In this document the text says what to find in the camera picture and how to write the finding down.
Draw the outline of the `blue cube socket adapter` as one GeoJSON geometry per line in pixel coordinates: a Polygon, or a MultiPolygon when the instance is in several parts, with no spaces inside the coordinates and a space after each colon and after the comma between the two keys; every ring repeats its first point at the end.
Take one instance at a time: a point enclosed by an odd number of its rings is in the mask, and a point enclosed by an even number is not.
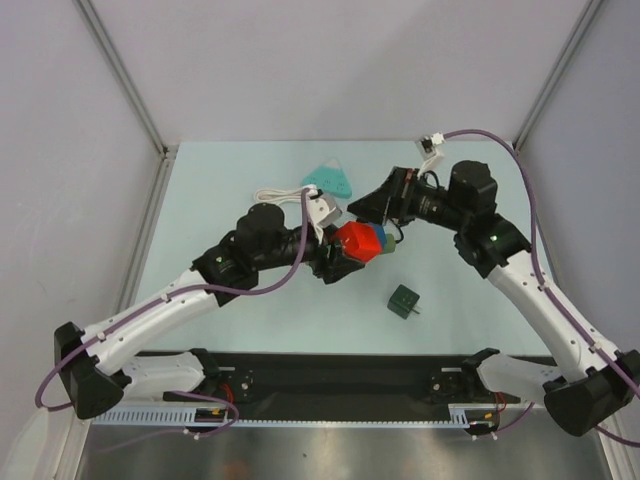
{"type": "Polygon", "coordinates": [[[376,238],[378,240],[380,248],[384,250],[388,243],[387,234],[386,234],[386,231],[384,230],[384,227],[379,224],[371,224],[371,226],[376,234],[376,238]]]}

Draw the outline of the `right aluminium frame post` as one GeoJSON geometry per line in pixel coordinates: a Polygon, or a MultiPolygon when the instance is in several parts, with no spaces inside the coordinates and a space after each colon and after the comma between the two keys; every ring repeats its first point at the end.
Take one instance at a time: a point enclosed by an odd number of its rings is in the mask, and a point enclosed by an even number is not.
{"type": "Polygon", "coordinates": [[[606,0],[589,0],[583,6],[517,131],[512,142],[516,152],[520,152],[526,145],[527,140],[550,105],[563,78],[569,72],[587,36],[607,4],[608,1],[606,0]]]}

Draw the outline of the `dark green cube socket adapter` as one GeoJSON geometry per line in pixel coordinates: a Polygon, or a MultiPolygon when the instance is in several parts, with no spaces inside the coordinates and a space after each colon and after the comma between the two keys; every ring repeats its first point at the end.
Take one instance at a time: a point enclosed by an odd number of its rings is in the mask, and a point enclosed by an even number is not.
{"type": "Polygon", "coordinates": [[[387,309],[402,319],[416,313],[420,295],[403,284],[399,284],[388,299],[387,309]]]}

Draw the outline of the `left aluminium frame post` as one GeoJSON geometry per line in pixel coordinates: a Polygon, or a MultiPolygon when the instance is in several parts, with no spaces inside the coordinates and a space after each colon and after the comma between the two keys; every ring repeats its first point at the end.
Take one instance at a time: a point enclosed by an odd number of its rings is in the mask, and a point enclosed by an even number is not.
{"type": "Polygon", "coordinates": [[[169,146],[162,139],[148,106],[94,3],[90,0],[72,0],[71,3],[77,10],[98,51],[102,55],[107,68],[116,80],[124,99],[129,104],[145,137],[152,145],[154,151],[161,158],[165,158],[169,152],[169,146]]]}

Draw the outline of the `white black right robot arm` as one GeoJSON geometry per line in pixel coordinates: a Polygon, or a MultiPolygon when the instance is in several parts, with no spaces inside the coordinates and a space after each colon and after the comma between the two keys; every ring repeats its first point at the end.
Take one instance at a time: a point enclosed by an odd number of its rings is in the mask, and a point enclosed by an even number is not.
{"type": "Polygon", "coordinates": [[[510,300],[555,361],[549,367],[486,348],[466,360],[463,393],[473,401],[499,392],[542,405],[563,431],[580,437],[638,393],[639,353],[600,334],[548,279],[533,245],[497,213],[497,190],[489,167],[477,161],[456,163],[446,187],[396,167],[347,209],[365,222],[420,219],[453,231],[460,257],[510,300]]]}

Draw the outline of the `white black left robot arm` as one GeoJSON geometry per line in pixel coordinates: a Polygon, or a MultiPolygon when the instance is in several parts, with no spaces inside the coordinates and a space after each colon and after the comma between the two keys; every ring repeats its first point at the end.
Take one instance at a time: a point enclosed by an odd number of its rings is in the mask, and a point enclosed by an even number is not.
{"type": "Polygon", "coordinates": [[[207,400],[233,395],[211,353],[193,348],[176,355],[144,356],[153,340],[187,321],[219,310],[243,296],[283,286],[259,287],[259,274],[308,265],[330,285],[364,268],[340,239],[344,227],[315,226],[308,214],[299,227],[285,226],[283,210],[257,204],[215,246],[206,250],[150,299],[84,329],[72,322],[54,333],[55,372],[80,419],[95,418],[124,399],[207,400]]]}

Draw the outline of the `teal mountain-shaped power strip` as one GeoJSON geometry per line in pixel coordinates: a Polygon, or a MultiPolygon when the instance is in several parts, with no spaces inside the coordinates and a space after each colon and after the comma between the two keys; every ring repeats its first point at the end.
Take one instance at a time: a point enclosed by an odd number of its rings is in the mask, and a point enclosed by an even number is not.
{"type": "Polygon", "coordinates": [[[351,183],[337,158],[331,158],[315,168],[303,178],[301,185],[315,185],[339,199],[349,199],[353,194],[351,183]]]}

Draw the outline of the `green power strip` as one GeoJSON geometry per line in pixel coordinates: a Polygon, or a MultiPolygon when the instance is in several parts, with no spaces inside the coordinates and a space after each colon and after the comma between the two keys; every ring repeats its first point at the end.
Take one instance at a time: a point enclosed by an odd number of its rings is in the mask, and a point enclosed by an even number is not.
{"type": "Polygon", "coordinates": [[[391,239],[389,241],[386,242],[383,250],[382,250],[382,254],[390,254],[390,253],[394,253],[396,250],[396,242],[394,239],[391,239]]]}

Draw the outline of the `aluminium frame post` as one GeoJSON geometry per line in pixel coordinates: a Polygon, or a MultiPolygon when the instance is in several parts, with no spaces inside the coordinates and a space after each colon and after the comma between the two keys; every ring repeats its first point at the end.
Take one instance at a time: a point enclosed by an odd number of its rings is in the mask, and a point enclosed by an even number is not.
{"type": "Polygon", "coordinates": [[[162,139],[148,106],[94,3],[90,0],[72,0],[71,3],[77,10],[98,51],[102,55],[107,68],[116,80],[124,99],[129,104],[145,137],[152,145],[154,151],[161,158],[165,158],[169,152],[169,146],[162,139]]]}
{"type": "Polygon", "coordinates": [[[608,1],[606,0],[589,0],[583,6],[517,131],[512,142],[516,152],[520,152],[526,145],[527,140],[550,105],[563,78],[569,72],[587,36],[607,4],[608,1]]]}

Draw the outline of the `red cube socket adapter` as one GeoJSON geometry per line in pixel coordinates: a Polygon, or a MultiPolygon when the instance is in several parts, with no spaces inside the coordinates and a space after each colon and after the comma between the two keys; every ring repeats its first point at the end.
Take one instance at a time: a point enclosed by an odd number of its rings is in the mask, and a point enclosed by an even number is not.
{"type": "Polygon", "coordinates": [[[348,256],[366,264],[382,253],[371,224],[375,223],[349,221],[338,228],[333,239],[345,247],[348,256]]]}

